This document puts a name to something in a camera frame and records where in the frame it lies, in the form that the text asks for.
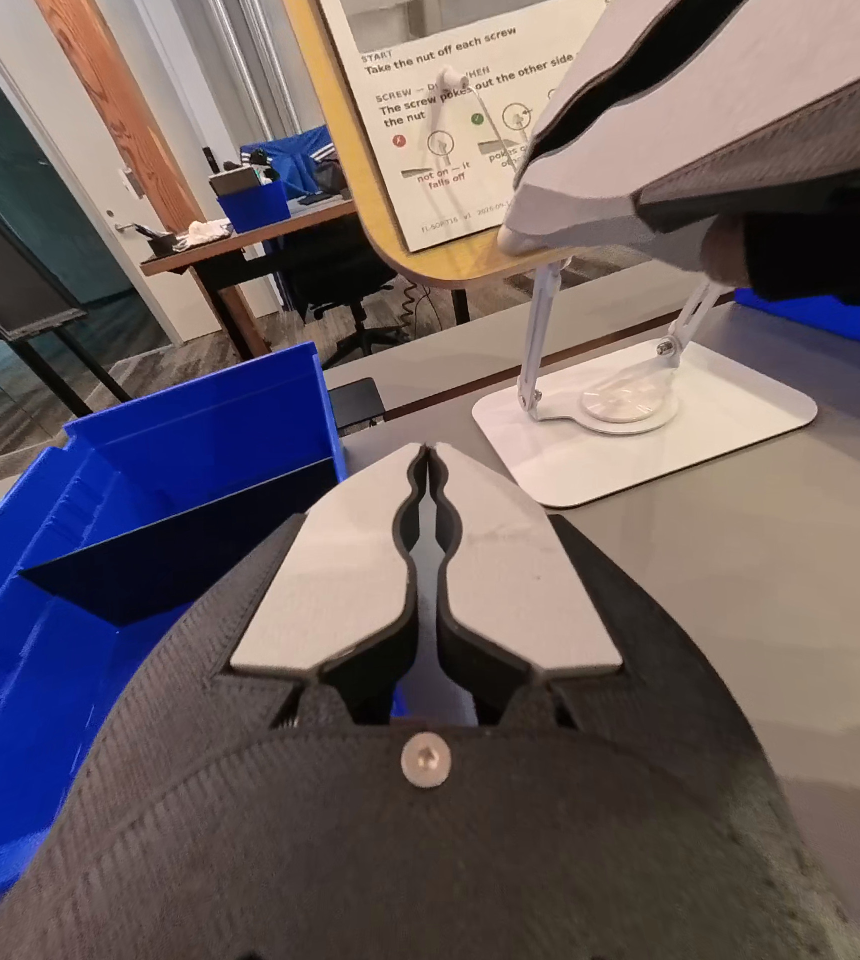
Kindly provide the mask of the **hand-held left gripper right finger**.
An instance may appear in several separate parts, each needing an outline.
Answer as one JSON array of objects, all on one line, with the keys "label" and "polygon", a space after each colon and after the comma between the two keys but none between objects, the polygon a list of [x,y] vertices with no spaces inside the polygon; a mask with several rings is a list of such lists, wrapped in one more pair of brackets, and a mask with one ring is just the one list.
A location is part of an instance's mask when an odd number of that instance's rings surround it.
[{"label": "hand-held left gripper right finger", "polygon": [[548,514],[514,482],[440,442],[436,650],[446,676],[495,722],[532,684],[606,677],[624,659]]}]

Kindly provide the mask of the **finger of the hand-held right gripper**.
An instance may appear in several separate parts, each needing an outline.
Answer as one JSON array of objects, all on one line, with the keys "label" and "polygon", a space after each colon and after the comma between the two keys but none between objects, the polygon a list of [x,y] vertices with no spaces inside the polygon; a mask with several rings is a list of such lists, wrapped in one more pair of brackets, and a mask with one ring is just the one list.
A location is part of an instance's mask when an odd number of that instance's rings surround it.
[{"label": "finger of the hand-held right gripper", "polygon": [[539,118],[528,155],[568,146],[611,107],[667,79],[709,36],[708,1],[608,3]]},{"label": "finger of the hand-held right gripper", "polygon": [[498,247],[618,245],[696,268],[712,219],[657,232],[637,193],[858,79],[860,2],[709,2],[708,39],[668,78],[560,150],[527,148]]}]

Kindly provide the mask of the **wooden background desk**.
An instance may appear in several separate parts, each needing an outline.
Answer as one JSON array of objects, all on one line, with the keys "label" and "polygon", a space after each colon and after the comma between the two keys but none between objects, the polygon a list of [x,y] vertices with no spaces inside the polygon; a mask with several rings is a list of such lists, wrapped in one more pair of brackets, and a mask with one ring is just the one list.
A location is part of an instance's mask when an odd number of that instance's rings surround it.
[{"label": "wooden background desk", "polygon": [[288,220],[261,226],[242,234],[191,247],[180,253],[152,257],[139,264],[142,274],[153,278],[188,273],[205,302],[227,334],[243,362],[271,352],[256,319],[238,288],[247,282],[302,265],[307,257],[289,246],[283,250],[247,259],[244,250],[281,237],[309,230],[319,224],[356,215],[352,198],[328,198],[314,206],[300,207]]}]

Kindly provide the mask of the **person's right hand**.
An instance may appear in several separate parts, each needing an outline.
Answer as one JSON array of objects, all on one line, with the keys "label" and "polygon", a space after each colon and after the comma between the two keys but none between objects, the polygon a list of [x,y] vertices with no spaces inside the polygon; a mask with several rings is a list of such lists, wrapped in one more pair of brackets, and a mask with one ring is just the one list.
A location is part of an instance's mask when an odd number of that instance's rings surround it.
[{"label": "person's right hand", "polygon": [[707,278],[718,285],[732,289],[751,286],[742,215],[723,215],[713,220],[701,242],[700,265]]}]

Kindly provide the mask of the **black bin divider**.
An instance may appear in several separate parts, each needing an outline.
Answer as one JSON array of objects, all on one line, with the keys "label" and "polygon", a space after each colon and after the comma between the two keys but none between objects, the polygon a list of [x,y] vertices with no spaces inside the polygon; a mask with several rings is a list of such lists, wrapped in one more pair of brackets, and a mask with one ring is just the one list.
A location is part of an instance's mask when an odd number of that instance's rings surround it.
[{"label": "black bin divider", "polygon": [[115,626],[194,602],[281,525],[340,483],[327,457],[24,568],[19,576]]}]

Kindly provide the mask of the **white screw peg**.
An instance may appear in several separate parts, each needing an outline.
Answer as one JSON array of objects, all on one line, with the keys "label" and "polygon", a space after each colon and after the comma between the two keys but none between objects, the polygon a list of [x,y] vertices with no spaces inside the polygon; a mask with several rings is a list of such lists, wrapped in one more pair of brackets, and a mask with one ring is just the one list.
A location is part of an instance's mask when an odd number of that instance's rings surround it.
[{"label": "white screw peg", "polygon": [[426,147],[436,157],[447,157],[453,151],[453,136],[447,129],[451,100],[471,91],[471,83],[466,74],[462,74],[450,65],[441,67],[434,82],[428,85],[430,94],[426,135]]}]

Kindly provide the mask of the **small black object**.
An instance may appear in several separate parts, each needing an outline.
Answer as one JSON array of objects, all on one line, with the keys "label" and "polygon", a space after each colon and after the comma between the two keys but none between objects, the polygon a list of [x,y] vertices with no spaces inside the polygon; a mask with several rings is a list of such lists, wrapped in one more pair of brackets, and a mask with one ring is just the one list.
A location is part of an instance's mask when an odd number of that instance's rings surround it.
[{"label": "small black object", "polygon": [[386,415],[376,380],[357,379],[328,390],[333,419],[340,437],[382,423]]}]

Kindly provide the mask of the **printed instruction sheet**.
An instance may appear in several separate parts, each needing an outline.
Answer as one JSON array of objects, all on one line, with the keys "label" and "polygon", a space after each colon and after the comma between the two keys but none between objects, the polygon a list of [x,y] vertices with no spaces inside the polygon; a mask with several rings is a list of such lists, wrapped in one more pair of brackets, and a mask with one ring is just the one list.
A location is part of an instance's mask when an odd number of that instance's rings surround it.
[{"label": "printed instruction sheet", "polygon": [[[411,253],[497,227],[537,120],[604,1],[322,1],[325,23]],[[448,156],[426,147],[443,66]]]}]

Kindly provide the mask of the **wooden board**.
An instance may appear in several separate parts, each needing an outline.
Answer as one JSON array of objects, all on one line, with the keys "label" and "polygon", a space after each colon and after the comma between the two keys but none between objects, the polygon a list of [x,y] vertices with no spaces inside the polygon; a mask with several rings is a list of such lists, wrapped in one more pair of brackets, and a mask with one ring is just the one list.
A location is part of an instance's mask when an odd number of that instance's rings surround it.
[{"label": "wooden board", "polygon": [[410,282],[455,290],[529,273],[553,259],[604,258],[602,247],[509,255],[498,249],[495,227],[409,251],[320,3],[285,1],[283,6],[334,138],[364,233],[401,276]]}]

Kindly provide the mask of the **black office chair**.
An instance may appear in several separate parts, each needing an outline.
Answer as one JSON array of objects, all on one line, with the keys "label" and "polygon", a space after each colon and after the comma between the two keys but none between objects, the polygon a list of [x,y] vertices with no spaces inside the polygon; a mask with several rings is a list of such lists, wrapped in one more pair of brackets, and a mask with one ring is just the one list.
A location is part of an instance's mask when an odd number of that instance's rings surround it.
[{"label": "black office chair", "polygon": [[364,298],[390,287],[398,274],[377,253],[357,214],[286,234],[281,251],[297,257],[297,262],[283,271],[282,279],[301,318],[312,312],[320,319],[329,310],[345,307],[353,320],[353,332],[340,339],[321,362],[324,370],[348,361],[355,353],[371,356],[375,346],[395,347],[410,341],[400,323],[366,326]]}]

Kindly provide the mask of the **blue striped jacket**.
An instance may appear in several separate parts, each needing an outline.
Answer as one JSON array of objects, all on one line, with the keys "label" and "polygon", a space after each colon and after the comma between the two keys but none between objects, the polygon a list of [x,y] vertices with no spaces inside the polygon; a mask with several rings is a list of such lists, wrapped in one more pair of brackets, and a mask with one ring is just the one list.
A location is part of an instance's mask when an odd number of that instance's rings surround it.
[{"label": "blue striped jacket", "polygon": [[326,125],[291,136],[240,147],[240,159],[280,182],[288,201],[310,207],[330,198],[352,197],[349,182]]}]

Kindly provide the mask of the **white cloth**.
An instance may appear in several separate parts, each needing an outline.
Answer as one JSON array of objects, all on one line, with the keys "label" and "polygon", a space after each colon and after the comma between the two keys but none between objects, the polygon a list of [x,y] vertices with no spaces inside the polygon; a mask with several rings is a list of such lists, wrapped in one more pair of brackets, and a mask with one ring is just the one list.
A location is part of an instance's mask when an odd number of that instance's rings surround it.
[{"label": "white cloth", "polygon": [[234,227],[227,218],[212,221],[194,221],[180,234],[175,234],[172,249],[175,253],[183,253],[198,247],[230,238],[234,234]]}]

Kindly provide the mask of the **small blue bin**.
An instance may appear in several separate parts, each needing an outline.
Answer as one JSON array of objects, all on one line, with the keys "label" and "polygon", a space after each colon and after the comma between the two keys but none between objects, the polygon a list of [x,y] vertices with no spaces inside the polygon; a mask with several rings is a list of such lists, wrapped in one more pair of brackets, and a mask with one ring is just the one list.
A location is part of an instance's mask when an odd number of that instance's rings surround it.
[{"label": "small blue bin", "polygon": [[292,218],[282,180],[265,182],[217,198],[235,234],[247,234]]}]

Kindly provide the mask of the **dark box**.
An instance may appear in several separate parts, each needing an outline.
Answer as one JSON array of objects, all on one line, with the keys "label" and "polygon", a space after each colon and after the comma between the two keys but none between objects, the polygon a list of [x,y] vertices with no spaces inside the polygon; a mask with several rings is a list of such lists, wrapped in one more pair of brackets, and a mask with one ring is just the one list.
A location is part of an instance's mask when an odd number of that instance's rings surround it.
[{"label": "dark box", "polygon": [[211,174],[208,184],[218,199],[234,196],[262,186],[256,168],[250,164]]}]

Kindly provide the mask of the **wooden door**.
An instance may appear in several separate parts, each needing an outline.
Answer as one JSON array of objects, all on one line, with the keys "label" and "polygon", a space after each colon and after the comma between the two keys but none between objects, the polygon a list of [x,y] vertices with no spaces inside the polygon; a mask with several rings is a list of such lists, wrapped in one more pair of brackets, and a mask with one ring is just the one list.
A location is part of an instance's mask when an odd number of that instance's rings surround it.
[{"label": "wooden door", "polygon": [[162,226],[177,234],[203,220],[205,212],[98,4],[35,5]]}]

